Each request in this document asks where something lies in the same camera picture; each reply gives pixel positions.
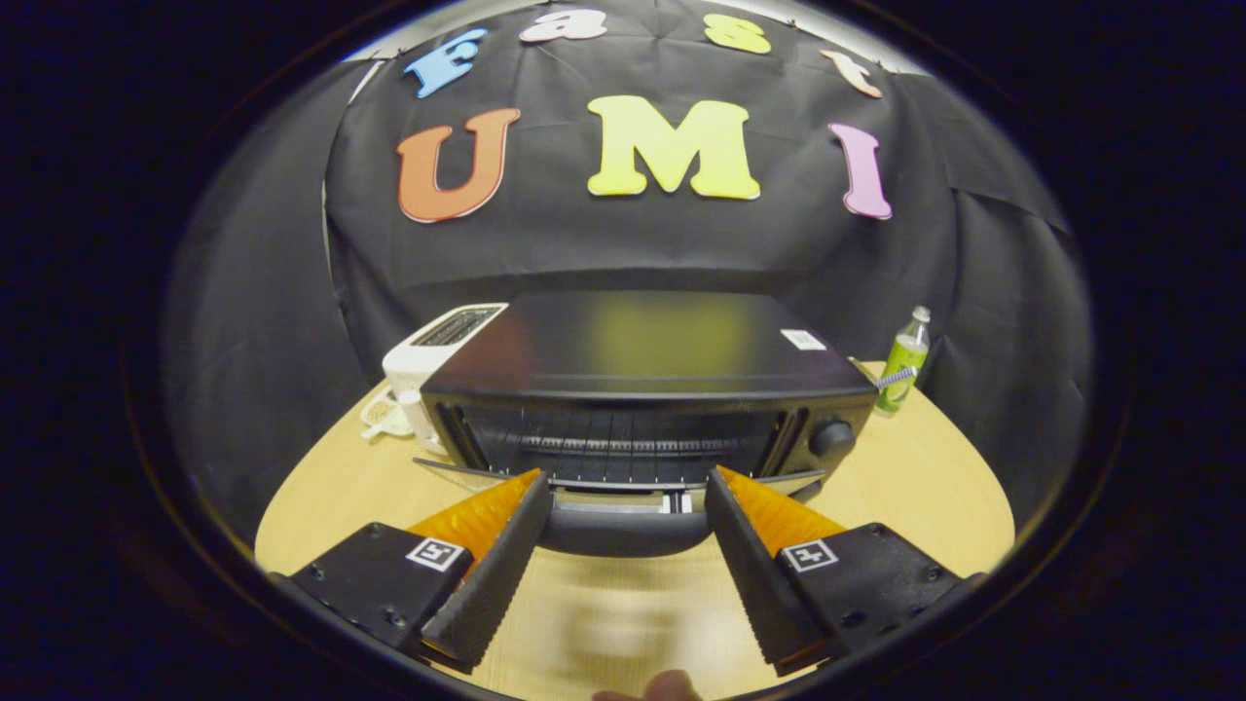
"toaster oven handle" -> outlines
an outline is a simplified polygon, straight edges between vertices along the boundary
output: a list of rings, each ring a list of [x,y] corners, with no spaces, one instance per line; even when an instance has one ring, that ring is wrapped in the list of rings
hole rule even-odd
[[[572,555],[657,558],[688,550],[706,538],[709,522],[704,513],[573,512],[556,506],[540,545]]]

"orange letter u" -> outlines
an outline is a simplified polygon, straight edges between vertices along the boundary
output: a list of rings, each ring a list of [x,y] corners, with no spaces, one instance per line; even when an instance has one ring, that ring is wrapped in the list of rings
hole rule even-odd
[[[437,187],[437,152],[454,131],[437,126],[402,139],[397,153],[402,164],[397,177],[397,203],[402,213],[431,223],[475,212],[497,192],[506,161],[506,127],[520,118],[515,108],[492,110],[467,120],[465,128],[476,134],[471,178],[455,189]]]

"foam letter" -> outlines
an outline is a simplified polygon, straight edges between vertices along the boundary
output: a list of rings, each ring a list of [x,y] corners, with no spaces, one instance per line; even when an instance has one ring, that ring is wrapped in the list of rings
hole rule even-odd
[[[397,177],[397,203],[402,213],[422,223],[470,214],[497,192],[506,162],[506,127],[520,118],[515,108],[482,112],[467,120],[476,133],[476,156],[471,179],[455,189],[437,187],[437,153],[454,129],[437,126],[402,139],[397,153],[402,164]]]
[[[753,54],[769,54],[770,42],[765,40],[765,34],[761,27],[749,20],[726,15],[705,15],[705,36],[719,46]]]
[[[535,25],[523,30],[520,41],[538,42],[551,39],[593,39],[606,34],[602,24],[606,21],[606,12],[601,10],[567,10],[566,12],[553,12],[543,17],[537,17]]]
[[[633,95],[598,97],[588,103],[588,111],[602,117],[602,169],[588,178],[593,194],[644,192],[648,179],[635,171],[635,153],[667,192],[679,187],[693,156],[700,153],[700,169],[692,178],[698,194],[734,199],[761,194],[744,152],[749,112],[739,105],[703,100],[693,105],[678,129],[648,100]]]
[[[488,30],[473,29],[462,36],[456,36],[445,46],[434,49],[429,54],[411,61],[411,65],[404,68],[402,72],[414,72],[420,77],[422,86],[415,96],[421,98],[427,97],[447,82],[460,78],[470,71],[472,65],[466,61],[480,51],[480,47],[476,46],[476,40],[486,34],[488,34]]]
[[[870,97],[882,97],[882,91],[877,87],[866,82],[865,76],[870,75],[870,71],[862,68],[846,54],[840,54],[839,51],[819,51],[822,56],[835,61],[835,67],[840,70],[840,75],[844,80],[849,81],[849,85],[861,91],[863,95]]]
[[[882,195],[882,177],[873,154],[878,139],[847,125],[827,126],[844,143],[844,157],[849,163],[849,192],[844,195],[844,205],[854,214],[890,219],[891,204]]]

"striped straw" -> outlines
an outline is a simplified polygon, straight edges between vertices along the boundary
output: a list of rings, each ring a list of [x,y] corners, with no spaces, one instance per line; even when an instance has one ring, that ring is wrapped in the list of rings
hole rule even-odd
[[[881,377],[873,383],[873,386],[882,390],[888,385],[896,385],[897,382],[903,382],[911,377],[917,377],[917,369],[903,369],[898,374],[891,374],[887,377]]]

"toaster oven knob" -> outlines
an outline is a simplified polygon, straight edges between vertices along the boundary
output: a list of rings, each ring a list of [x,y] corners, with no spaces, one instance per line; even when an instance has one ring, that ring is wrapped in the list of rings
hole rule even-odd
[[[852,427],[847,422],[832,420],[814,432],[814,437],[809,440],[809,452],[827,462],[839,462],[855,445]]]

